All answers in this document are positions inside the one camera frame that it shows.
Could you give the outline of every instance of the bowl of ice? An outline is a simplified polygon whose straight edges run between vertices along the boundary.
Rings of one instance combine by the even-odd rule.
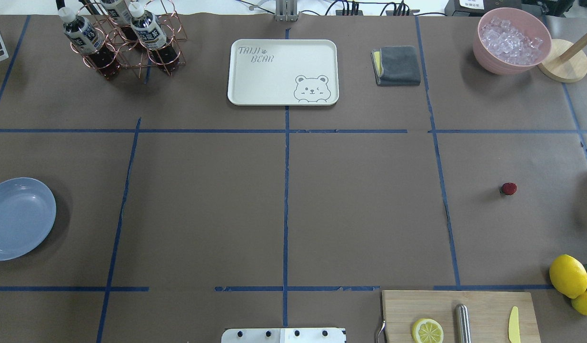
[[[528,12],[501,7],[483,15],[473,53],[487,71],[519,74],[541,63],[552,48],[545,25]]]

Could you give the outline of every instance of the gray towel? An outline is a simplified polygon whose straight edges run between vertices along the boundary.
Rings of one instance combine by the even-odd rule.
[[[378,51],[380,52],[379,60],[376,59],[375,54]],[[385,46],[379,50],[372,50],[371,57],[377,85],[420,84],[420,68],[415,47]]]

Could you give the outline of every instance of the blue painter's tape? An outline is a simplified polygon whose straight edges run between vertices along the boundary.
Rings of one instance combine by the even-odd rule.
[[[576,134],[575,130],[430,130],[437,134]]]
[[[12,58],[10,59],[10,65],[8,65],[8,70],[6,71],[6,76],[3,78],[3,82],[1,83],[0,89],[0,102],[1,97],[3,96],[3,92],[6,90],[6,85],[8,84],[8,80],[10,79],[10,73],[12,72],[12,67],[14,67],[14,62],[16,61],[16,57],[19,55],[20,46],[23,43],[23,38],[25,37],[26,29],[29,26],[30,15],[27,16],[25,20],[25,25],[23,26],[23,30],[20,33],[19,42],[16,44],[16,49],[12,54]]]
[[[525,289],[553,289],[550,284],[470,284],[435,286],[434,291],[521,291]]]
[[[443,200],[444,208],[446,209],[446,220],[448,222],[448,236],[450,240],[450,255],[452,256],[452,268],[454,269],[454,280],[456,285],[460,285],[460,276],[458,273],[458,262],[456,258],[456,248],[454,246],[454,233],[452,233],[452,220],[450,219],[450,208],[448,207],[448,194],[446,193],[446,183],[444,181],[443,169],[441,167],[441,155],[439,154],[439,142],[437,140],[437,127],[435,126],[435,117],[433,116],[433,106],[428,95],[428,76],[427,68],[424,59],[424,50],[422,48],[422,37],[420,32],[420,22],[418,17],[414,17],[416,21],[416,33],[418,36],[418,50],[420,52],[420,61],[422,64],[422,76],[424,77],[424,89],[427,94],[428,111],[431,114],[431,131],[433,135],[433,145],[435,145],[435,158],[437,159],[437,171],[439,173],[439,185],[441,187],[441,198]]]
[[[216,292],[282,292],[282,286],[227,286],[215,287]]]
[[[0,292],[104,292],[105,287],[0,286]]]
[[[119,134],[133,133],[131,129],[0,129],[1,133],[90,133],[90,134]]]
[[[562,83],[562,89],[564,90],[566,101],[568,102],[568,108],[570,109],[570,115],[572,115],[572,120],[575,123],[575,128],[577,129],[577,133],[579,135],[579,141],[581,141],[581,146],[583,147],[585,161],[587,161],[587,144],[585,144],[585,138],[581,132],[581,126],[579,125],[579,120],[577,119],[577,113],[575,112],[574,106],[572,106],[572,100],[570,100],[570,94],[568,93],[568,88],[566,87],[565,83]]]
[[[143,84],[145,85],[147,85],[149,82],[149,73],[151,72],[151,60],[149,59],[149,55],[147,56],[147,65],[149,65],[149,67],[147,68],[147,72],[145,73],[145,80],[143,81]]]
[[[289,294],[289,106],[285,106],[285,199],[283,203],[283,327],[288,325],[287,304]]]
[[[104,292],[106,287],[0,286],[0,292]],[[111,292],[149,292],[149,287],[112,287]]]
[[[149,292],[149,287],[111,287],[110,292]]]
[[[265,129],[265,130],[246,130],[246,129],[141,129],[142,134],[163,134],[163,133],[191,133],[191,134],[284,134],[285,130]]]
[[[406,134],[407,130],[339,130],[339,129],[316,129],[316,130],[292,130],[292,134]]]
[[[115,239],[113,241],[113,250],[111,254],[111,263],[109,265],[109,274],[107,277],[107,286],[105,287],[105,296],[103,298],[103,306],[101,310],[101,320],[99,321],[99,329],[97,333],[97,343],[101,343],[102,332],[105,326],[105,318],[107,315],[107,308],[109,304],[109,293],[111,292],[111,282],[113,280],[113,269],[115,269],[115,259],[118,255],[119,235],[122,230],[122,221],[124,218],[124,208],[126,207],[126,200],[128,198],[128,186],[130,184],[130,171],[132,170],[132,163],[135,159],[135,152],[137,150],[137,141],[139,139],[139,127],[141,126],[141,118],[137,120],[135,128],[135,137],[132,140],[132,149],[130,150],[130,160],[128,161],[128,171],[126,172],[126,181],[124,182],[124,195],[122,196],[122,204],[119,208],[118,227],[115,231]]]
[[[292,292],[372,292],[378,289],[380,289],[380,286],[289,286],[289,291]]]

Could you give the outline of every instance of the bottle cap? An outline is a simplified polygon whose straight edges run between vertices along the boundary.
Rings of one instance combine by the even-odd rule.
[[[143,9],[143,5],[139,4],[138,2],[131,2],[128,5],[128,10],[130,14],[135,18],[143,17],[143,13],[145,13],[145,9]]]
[[[63,7],[59,10],[59,17],[63,22],[69,23],[75,20],[75,12],[69,7]]]

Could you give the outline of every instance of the plastic bottle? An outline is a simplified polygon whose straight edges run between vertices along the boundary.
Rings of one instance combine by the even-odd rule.
[[[90,59],[105,78],[115,77],[119,73],[119,61],[88,19],[76,15],[68,7],[59,10],[59,17],[63,21],[63,32],[78,52]]]
[[[130,20],[132,15],[128,11],[126,0],[101,0],[101,5],[109,14],[111,19],[119,26],[119,30],[124,35],[124,38],[129,41],[139,41],[135,31],[130,28]],[[135,44],[135,48],[143,49],[141,44]]]
[[[131,2],[128,9],[132,14],[130,26],[137,33],[143,45],[150,50],[158,68],[167,74],[177,69],[179,56],[173,45],[169,45],[169,38],[160,27],[156,15],[144,10],[138,2]]]

